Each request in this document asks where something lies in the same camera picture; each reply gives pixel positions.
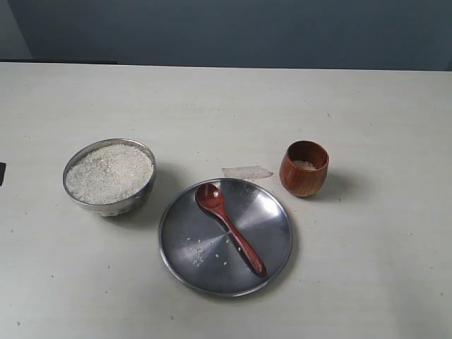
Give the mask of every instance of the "wooden tumbler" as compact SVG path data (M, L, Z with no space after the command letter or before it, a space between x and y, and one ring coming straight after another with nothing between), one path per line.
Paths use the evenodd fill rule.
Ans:
M297 163L308 162L301 166ZM294 196L311 196L325 182L329 156L326 150L312 141L297 141L289 146L280 168L281 184Z

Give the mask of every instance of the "wall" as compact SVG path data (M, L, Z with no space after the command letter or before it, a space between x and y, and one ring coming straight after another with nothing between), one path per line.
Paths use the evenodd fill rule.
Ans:
M6 0L0 0L0 59L31 59L30 50Z
M41 59L445 69L450 0L10 0Z

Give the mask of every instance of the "red wooden spoon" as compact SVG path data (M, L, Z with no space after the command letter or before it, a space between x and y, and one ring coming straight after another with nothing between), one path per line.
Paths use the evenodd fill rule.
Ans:
M196 200L203 209L219 217L227 226L235 241L240 245L251 266L261 277L267 275L267 270L259 255L244 238L242 233L232 224L225 210L225 197L213 184L202 184L196 191Z

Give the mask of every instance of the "spoon handle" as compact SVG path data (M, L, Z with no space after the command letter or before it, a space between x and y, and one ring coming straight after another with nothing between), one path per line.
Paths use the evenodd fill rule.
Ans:
M241 247L243 253L248 258L248 261L250 262L251 266L253 266L253 269L256 271L256 273L261 277L267 275L267 270L265 265L263 264L262 259L259 257L256 251L254 251L253 247L248 243L242 233L240 233L240 231L235 228L234 224L232 224L227 215L221 215L221 219L226 224L227 228L229 228L229 230L231 231L232 236Z

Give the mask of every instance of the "metal plate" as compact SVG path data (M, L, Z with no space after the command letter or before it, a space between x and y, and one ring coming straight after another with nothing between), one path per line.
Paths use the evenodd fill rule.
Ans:
M262 258L266 277L253 273L225 226L199 208L195 193L206 182L225 195L226 211ZM183 191L163 214L159 228L163 261L177 279L195 290L221 297L255 292L267 285L290 257L290 219L278 201L255 184L230 178L206 182Z

